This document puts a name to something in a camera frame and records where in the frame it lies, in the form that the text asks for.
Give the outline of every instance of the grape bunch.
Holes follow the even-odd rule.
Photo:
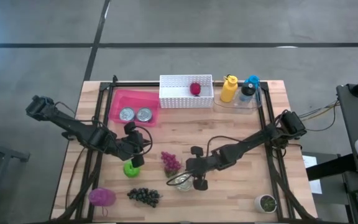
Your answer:
[[[178,173],[181,168],[181,164],[176,160],[176,155],[161,152],[161,159],[164,162],[164,172],[167,177],[171,177]]]
[[[129,199],[141,201],[153,208],[157,206],[158,200],[161,197],[157,190],[149,190],[148,188],[132,189],[128,192],[127,196]]]

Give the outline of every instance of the red apple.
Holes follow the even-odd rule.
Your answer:
[[[193,95],[199,95],[199,93],[201,93],[201,85],[198,83],[192,83],[190,85],[190,93]]]

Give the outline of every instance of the purple grapes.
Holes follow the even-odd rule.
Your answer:
[[[176,159],[176,155],[167,152],[161,152],[161,159],[164,162],[164,171],[167,177],[171,177],[178,173],[181,169],[181,164]]]

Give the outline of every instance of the bottle cap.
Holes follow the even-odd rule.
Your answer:
[[[234,86],[237,84],[237,82],[239,81],[237,79],[237,77],[235,77],[234,75],[228,75],[226,77],[227,83],[229,84],[229,86]]]
[[[241,87],[241,93],[245,96],[252,96],[256,92],[255,85],[252,83],[244,83]]]
[[[251,75],[245,82],[244,82],[244,84],[245,83],[252,83],[252,84],[254,84],[255,85],[255,88],[258,88],[259,87],[259,82],[260,82],[260,80],[259,80],[259,77],[258,76],[256,76],[256,75]]]

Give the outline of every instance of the tin can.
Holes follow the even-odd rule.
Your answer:
[[[130,107],[125,107],[119,113],[119,119],[122,121],[132,121],[135,118],[135,111]]]
[[[152,119],[152,111],[148,108],[141,108],[137,114],[136,118],[141,122],[148,122]]]

